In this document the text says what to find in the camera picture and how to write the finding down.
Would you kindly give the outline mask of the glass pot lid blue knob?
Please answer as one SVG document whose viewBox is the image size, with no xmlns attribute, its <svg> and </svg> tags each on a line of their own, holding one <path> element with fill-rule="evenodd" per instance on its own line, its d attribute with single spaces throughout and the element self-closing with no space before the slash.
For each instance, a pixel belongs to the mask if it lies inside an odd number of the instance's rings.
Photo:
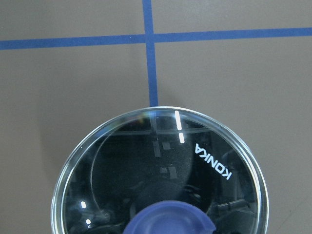
<svg viewBox="0 0 312 234">
<path fill-rule="evenodd" d="M 54 234 L 264 234 L 269 201 L 246 143 L 209 116 L 151 107 L 113 118 L 71 152 Z"/>
</svg>

